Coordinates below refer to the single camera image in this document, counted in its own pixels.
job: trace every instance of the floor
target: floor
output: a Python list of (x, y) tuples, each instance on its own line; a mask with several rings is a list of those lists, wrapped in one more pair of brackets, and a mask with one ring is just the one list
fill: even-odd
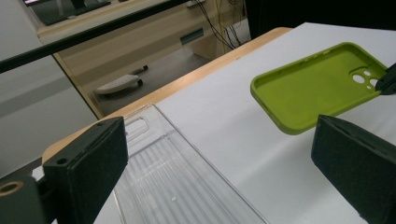
[[(240, 43), (243, 44), (250, 40), (247, 20), (238, 22), (233, 28)], [(235, 39), (231, 31), (229, 34), (233, 45), (237, 46), (238, 40)], [(189, 47), (184, 47), (148, 64), (147, 71), (137, 74), (143, 80), (143, 86), (138, 87), (135, 84), (122, 91), (97, 95), (99, 106), (105, 115), (111, 114), (209, 62), (208, 59), (195, 55)]]

